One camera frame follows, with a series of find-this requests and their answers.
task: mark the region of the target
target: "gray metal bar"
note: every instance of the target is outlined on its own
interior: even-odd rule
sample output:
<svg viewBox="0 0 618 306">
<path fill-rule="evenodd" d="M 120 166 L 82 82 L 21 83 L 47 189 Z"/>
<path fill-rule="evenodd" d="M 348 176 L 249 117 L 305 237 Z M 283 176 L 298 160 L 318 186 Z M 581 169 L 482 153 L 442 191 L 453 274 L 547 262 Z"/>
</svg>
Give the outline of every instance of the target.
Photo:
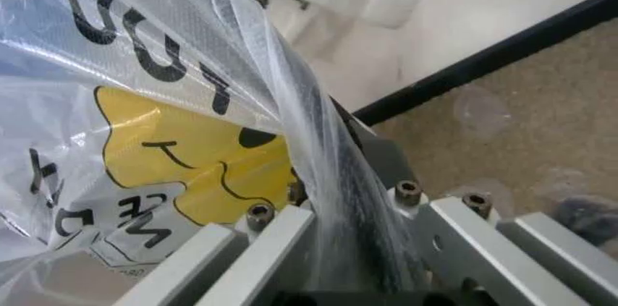
<svg viewBox="0 0 618 306">
<path fill-rule="evenodd" d="M 313 217 L 284 208 L 196 305 L 270 305 L 278 291 L 299 289 L 308 275 Z"/>
<path fill-rule="evenodd" d="M 594 305 L 618 305 L 618 263 L 542 213 L 497 229 L 537 263 Z"/>
<path fill-rule="evenodd" d="M 247 245 L 244 235 L 204 226 L 114 305 L 192 305 Z"/>
<path fill-rule="evenodd" d="M 500 305 L 586 304 L 458 198 L 422 205 L 411 222 L 420 256 L 447 288 L 474 281 Z"/>
</svg>

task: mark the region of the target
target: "black baseboard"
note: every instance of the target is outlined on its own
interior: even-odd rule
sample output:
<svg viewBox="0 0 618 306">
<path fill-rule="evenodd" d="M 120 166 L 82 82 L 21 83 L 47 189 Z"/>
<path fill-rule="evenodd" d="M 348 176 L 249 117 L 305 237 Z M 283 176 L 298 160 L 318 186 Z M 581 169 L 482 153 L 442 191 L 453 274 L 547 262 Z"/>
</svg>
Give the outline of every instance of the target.
<svg viewBox="0 0 618 306">
<path fill-rule="evenodd" d="M 585 0 L 506 40 L 354 113 L 367 125 L 383 122 L 512 62 L 618 17 L 618 0 Z"/>
</svg>

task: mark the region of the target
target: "white wall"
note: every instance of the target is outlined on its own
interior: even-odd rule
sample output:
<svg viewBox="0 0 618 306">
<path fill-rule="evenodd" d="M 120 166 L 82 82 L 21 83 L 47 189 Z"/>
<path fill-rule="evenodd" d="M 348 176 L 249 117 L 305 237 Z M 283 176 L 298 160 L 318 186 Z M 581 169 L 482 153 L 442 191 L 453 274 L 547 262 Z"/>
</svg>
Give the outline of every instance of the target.
<svg viewBox="0 0 618 306">
<path fill-rule="evenodd" d="M 356 22 L 308 59 L 331 95 L 360 109 L 584 0 L 420 0 L 408 23 Z"/>
</svg>

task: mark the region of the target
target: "printed plastic bag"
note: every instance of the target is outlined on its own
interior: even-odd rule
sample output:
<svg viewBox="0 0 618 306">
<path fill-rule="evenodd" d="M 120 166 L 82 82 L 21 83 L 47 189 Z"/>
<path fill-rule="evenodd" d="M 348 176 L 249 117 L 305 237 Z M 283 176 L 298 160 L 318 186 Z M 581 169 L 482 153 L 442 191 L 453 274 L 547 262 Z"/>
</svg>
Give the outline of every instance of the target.
<svg viewBox="0 0 618 306">
<path fill-rule="evenodd" d="M 329 252 L 317 285 L 423 283 L 384 187 L 253 0 L 0 0 L 0 75 L 1 218 L 45 252 L 26 266 L 85 251 L 140 277 L 200 225 L 281 208 L 291 161 Z M 0 299 L 27 273 L 47 276 L 0 276 Z"/>
</svg>

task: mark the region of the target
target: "yellow cartoon face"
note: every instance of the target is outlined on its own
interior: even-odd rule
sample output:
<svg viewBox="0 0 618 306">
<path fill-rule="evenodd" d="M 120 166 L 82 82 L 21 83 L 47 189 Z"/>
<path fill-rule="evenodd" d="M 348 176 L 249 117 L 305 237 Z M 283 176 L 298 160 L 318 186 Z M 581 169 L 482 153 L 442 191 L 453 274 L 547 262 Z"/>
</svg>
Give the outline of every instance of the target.
<svg viewBox="0 0 618 306">
<path fill-rule="evenodd" d="M 254 203 L 286 203 L 293 176 L 282 137 L 114 88 L 95 97 L 111 130 L 103 160 L 121 187 L 182 182 L 174 204 L 200 225 L 235 222 Z"/>
</svg>

